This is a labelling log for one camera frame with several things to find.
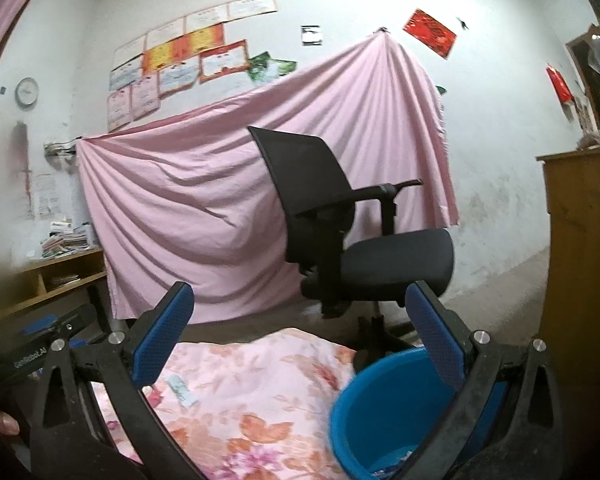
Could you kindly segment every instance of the blue gripper pad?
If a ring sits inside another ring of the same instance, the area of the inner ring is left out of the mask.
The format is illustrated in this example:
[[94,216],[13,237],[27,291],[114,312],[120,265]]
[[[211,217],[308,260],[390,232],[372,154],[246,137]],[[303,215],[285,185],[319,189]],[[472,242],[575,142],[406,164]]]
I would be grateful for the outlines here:
[[180,334],[193,314],[191,286],[176,282],[160,303],[133,325],[125,354],[132,363],[131,381],[140,389],[157,381]]
[[422,339],[440,379],[457,392],[462,388],[466,377],[464,352],[436,312],[436,307],[439,311],[444,307],[430,289],[428,292],[430,294],[425,294],[419,283],[408,286],[405,296],[407,314]]

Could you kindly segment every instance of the red bag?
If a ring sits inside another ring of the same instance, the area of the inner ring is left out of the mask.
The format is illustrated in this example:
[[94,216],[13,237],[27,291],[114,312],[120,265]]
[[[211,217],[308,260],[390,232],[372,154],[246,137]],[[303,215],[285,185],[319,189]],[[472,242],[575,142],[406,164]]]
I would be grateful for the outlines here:
[[573,94],[569,90],[569,87],[562,77],[562,74],[560,74],[560,72],[558,72],[551,65],[547,67],[546,72],[549,74],[549,78],[554,84],[555,92],[558,94],[558,99],[560,99],[560,102],[565,104],[573,101]]

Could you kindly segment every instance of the metal screw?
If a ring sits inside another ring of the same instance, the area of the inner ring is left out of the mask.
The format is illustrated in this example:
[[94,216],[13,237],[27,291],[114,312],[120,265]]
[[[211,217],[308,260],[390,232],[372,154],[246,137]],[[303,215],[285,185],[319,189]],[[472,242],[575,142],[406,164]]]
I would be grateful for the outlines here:
[[107,337],[107,341],[109,341],[112,345],[119,345],[125,340],[124,332],[111,332],[109,337]]
[[533,345],[539,352],[544,352],[546,350],[546,343],[542,341],[542,339],[534,339]]
[[51,343],[51,349],[54,352],[59,352],[64,348],[64,339],[56,339]]
[[489,341],[491,341],[491,336],[484,330],[477,330],[474,332],[474,339],[481,345],[486,345]]

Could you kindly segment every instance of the chair seat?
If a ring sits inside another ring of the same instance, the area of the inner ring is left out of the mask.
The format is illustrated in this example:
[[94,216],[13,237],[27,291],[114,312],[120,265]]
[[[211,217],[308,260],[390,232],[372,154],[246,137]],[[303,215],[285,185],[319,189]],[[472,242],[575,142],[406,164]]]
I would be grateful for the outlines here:
[[[454,247],[444,229],[426,229],[357,242],[342,253],[341,280],[353,301],[404,301],[406,288],[424,280],[441,296],[454,268]],[[317,276],[302,281],[302,295],[320,299]]]

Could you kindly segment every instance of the chair armrest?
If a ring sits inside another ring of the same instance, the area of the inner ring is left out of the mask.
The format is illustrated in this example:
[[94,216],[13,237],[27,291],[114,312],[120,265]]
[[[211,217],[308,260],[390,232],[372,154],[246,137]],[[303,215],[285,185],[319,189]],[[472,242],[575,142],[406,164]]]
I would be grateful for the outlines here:
[[341,206],[353,205],[356,202],[365,200],[392,200],[405,187],[422,186],[422,181],[407,180],[400,184],[379,184],[377,186],[361,187],[360,189],[352,189],[344,193],[340,193],[330,198],[327,202],[313,206],[311,209],[296,213],[296,216],[313,216],[324,209],[338,208]]
[[419,178],[414,178],[413,180],[405,180],[400,184],[394,184],[394,186],[396,191],[400,193],[405,187],[422,186],[422,181]]
[[382,217],[382,236],[394,234],[394,216],[396,213],[394,198],[405,187],[422,186],[420,179],[406,180],[400,184],[380,184],[378,186],[361,187],[340,193],[329,199],[328,202],[315,205],[311,209],[296,213],[296,216],[315,217],[319,213],[343,206],[351,206],[364,200],[379,200]]

